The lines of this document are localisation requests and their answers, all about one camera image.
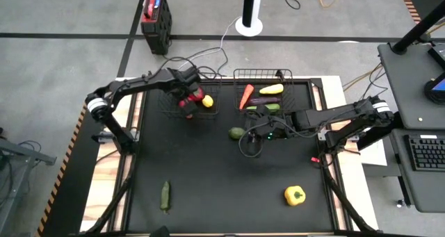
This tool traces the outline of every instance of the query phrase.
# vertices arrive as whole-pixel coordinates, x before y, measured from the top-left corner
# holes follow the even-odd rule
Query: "white base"
[[[239,18],[235,23],[235,28],[241,35],[252,37],[259,35],[263,30],[263,23],[258,19],[254,19],[252,21],[251,27],[248,28],[243,25],[243,18]]]

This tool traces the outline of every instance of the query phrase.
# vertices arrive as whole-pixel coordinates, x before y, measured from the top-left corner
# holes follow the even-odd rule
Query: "black keyboard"
[[[445,136],[437,139],[406,136],[414,170],[445,172]]]

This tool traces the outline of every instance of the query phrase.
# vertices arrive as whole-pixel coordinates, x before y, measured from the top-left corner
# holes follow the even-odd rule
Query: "purple eggplant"
[[[279,103],[280,98],[278,97],[260,97],[260,98],[252,98],[248,101],[248,106],[256,106],[260,104],[271,104],[271,103]]]

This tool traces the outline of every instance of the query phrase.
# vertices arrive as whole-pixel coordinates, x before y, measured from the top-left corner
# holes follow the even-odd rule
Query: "black wire basket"
[[[270,85],[281,83],[284,86],[283,92],[276,95],[261,95],[259,90]],[[243,109],[239,108],[244,90],[247,84],[254,86],[254,92],[250,95],[250,99],[260,97],[277,97],[280,98],[280,109],[277,113],[285,113],[295,109],[295,92],[293,89],[293,79],[291,70],[267,70],[267,69],[237,69],[234,70],[234,87],[235,87],[235,109],[240,112],[246,112],[247,105]]]
[[[197,101],[197,112],[193,114],[193,119],[215,119],[219,111],[219,95],[221,90],[221,77],[216,77],[211,81],[202,80],[200,85],[206,95],[210,95],[213,99],[213,106],[206,108],[202,102]],[[165,92],[159,92],[158,96],[158,109],[169,118],[181,118],[186,119],[186,114],[178,106],[179,100],[173,97],[172,94],[166,94]]]

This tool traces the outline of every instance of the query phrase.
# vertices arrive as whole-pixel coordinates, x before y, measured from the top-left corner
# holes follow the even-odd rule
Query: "orange carrot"
[[[243,109],[244,105],[248,102],[250,95],[253,93],[253,86],[248,84],[244,89],[243,98],[241,99],[241,103],[239,104],[239,109]]]

